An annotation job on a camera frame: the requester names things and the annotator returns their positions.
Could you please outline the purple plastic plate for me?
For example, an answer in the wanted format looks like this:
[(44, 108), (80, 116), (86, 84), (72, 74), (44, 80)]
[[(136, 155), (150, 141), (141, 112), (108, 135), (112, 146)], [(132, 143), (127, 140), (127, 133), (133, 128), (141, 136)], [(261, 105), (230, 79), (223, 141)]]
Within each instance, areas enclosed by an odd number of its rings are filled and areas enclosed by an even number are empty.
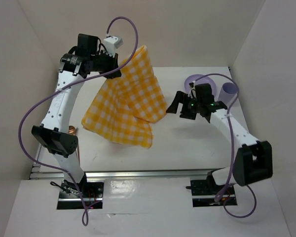
[(190, 93), (191, 87), (190, 87), (189, 84), (192, 83), (192, 82), (195, 85), (206, 84), (206, 83), (209, 84), (211, 86), (211, 89), (212, 89), (212, 94), (214, 96), (216, 96), (217, 87), (216, 87), (215, 82), (210, 77), (204, 77), (201, 74), (194, 74), (194, 75), (191, 75), (191, 76), (187, 77), (185, 79), (185, 82), (184, 82), (184, 89), (185, 89), (186, 94)]

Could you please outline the yellow white checkered cloth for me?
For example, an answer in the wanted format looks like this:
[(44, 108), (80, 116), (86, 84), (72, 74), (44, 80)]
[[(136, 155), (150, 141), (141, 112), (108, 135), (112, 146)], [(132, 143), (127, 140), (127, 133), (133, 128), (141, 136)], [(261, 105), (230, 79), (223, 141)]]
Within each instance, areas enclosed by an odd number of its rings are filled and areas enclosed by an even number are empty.
[(121, 77), (103, 83), (81, 123), (113, 143), (149, 149), (153, 140), (150, 125), (161, 120), (166, 110), (167, 102), (143, 45), (121, 69)]

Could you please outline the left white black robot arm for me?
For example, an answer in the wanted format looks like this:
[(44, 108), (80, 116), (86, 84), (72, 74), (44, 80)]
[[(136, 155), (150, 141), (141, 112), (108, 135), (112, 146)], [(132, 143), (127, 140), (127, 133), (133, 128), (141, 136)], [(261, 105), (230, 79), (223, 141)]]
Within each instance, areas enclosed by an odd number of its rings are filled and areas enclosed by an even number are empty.
[(76, 197), (86, 195), (88, 185), (77, 158), (78, 138), (68, 133), (71, 113), (83, 86), (83, 83), (73, 85), (73, 82), (85, 79), (91, 72), (106, 73), (117, 69), (116, 50), (122, 44), (122, 38), (118, 36), (100, 40), (96, 36), (79, 34), (77, 45), (60, 59), (58, 94), (53, 97), (41, 125), (33, 126), (31, 130), (64, 169), (65, 185)]

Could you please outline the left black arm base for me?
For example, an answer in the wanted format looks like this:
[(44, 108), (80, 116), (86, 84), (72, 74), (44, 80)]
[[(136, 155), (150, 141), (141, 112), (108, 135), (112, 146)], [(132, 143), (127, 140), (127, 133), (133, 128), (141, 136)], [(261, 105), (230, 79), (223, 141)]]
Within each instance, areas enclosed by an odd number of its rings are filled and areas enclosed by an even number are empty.
[[(51, 181), (50, 185), (59, 188), (58, 210), (83, 209), (80, 196), (75, 188), (69, 187), (64, 182), (59, 185)], [(103, 208), (104, 182), (86, 183), (80, 192), (87, 207), (90, 209)]]

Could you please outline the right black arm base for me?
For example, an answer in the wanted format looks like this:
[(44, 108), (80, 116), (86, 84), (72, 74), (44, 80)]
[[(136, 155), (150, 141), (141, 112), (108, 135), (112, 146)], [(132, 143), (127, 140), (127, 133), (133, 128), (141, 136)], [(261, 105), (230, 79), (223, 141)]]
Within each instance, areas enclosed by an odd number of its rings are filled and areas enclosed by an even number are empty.
[(190, 180), (190, 185), (185, 188), (191, 191), (193, 207), (223, 206), (224, 203), (226, 206), (237, 205), (235, 190), (233, 187), (229, 187), (225, 191), (223, 197), (219, 201), (215, 201), (217, 192), (223, 187), (224, 185), (217, 185), (214, 182), (212, 175), (209, 175), (206, 179)]

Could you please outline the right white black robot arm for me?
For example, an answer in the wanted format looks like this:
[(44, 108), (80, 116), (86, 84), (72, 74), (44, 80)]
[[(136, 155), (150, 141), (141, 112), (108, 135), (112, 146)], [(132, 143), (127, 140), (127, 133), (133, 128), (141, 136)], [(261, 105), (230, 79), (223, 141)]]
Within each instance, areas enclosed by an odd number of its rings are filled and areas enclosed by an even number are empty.
[(208, 83), (196, 85), (190, 93), (177, 91), (166, 112), (177, 113), (179, 104), (182, 105), (181, 118), (195, 120), (197, 115), (201, 115), (231, 143), (230, 166), (209, 173), (211, 178), (205, 182), (208, 192), (215, 194), (225, 184), (243, 187), (272, 177), (271, 144), (250, 134), (232, 116), (224, 102), (215, 101)]

